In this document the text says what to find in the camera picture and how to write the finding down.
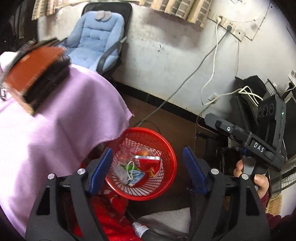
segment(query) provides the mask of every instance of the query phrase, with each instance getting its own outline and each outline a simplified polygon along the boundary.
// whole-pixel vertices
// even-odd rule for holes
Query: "white ear loop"
[[[133,167],[131,168],[131,174],[129,174],[129,172],[128,172],[128,166],[129,166],[131,163],[133,163]],[[133,181],[133,170],[134,170],[134,168],[135,168],[135,163],[134,163],[133,161],[130,161],[130,162],[128,163],[127,167],[126,167],[126,173],[128,174],[128,181],[129,181],[129,180],[132,180],[132,181]]]

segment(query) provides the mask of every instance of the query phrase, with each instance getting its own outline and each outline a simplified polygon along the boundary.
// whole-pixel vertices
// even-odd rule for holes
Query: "red trash basket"
[[[112,172],[112,167],[116,165],[119,156],[120,144],[134,147],[136,150],[145,146],[150,148],[155,156],[160,156],[162,162],[156,175],[144,177],[134,187],[121,184]],[[119,138],[108,142],[106,147],[113,150],[113,162],[106,181],[120,196],[134,201],[146,201],[160,196],[173,183],[177,171],[177,159],[171,145],[157,132],[143,127],[128,128]]]

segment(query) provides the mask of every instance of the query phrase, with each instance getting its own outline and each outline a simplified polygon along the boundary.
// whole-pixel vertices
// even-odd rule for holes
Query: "blue gripper pad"
[[[88,193],[91,196],[100,191],[112,161],[113,151],[111,148],[106,148],[99,159],[92,160],[87,166],[86,170],[89,174]]]
[[[210,171],[210,166],[205,160],[197,158],[190,147],[185,147],[183,150],[183,162],[192,180],[194,191],[203,195],[207,194],[205,180]]]

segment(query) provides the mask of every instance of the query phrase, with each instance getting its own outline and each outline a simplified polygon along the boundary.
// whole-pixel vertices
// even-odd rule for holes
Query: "person's finger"
[[[259,186],[259,189],[257,191],[260,199],[264,197],[265,193],[268,190],[269,182],[266,176],[256,174],[254,177],[254,182]]]
[[[244,168],[244,164],[242,160],[239,160],[236,164],[236,169],[233,171],[233,175],[235,177],[239,177],[242,174],[242,169]]]

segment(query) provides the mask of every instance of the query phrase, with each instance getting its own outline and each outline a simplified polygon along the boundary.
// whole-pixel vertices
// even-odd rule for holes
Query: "brown floor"
[[[123,95],[123,99],[130,111],[134,114],[130,120],[131,127],[156,109],[152,105],[127,95]],[[187,190],[190,179],[182,162],[182,152],[186,146],[190,146],[192,149],[194,147],[195,124],[165,110],[157,111],[149,118],[149,121],[158,127],[161,135],[173,147],[177,157],[177,175],[171,187],[160,197],[144,202],[130,201],[128,210],[135,218],[151,213],[177,210],[190,206],[189,192]],[[144,122],[141,127],[158,132],[158,129],[153,124]],[[205,145],[202,140],[198,140],[197,145],[200,146],[200,148],[196,148],[197,155],[201,156]]]

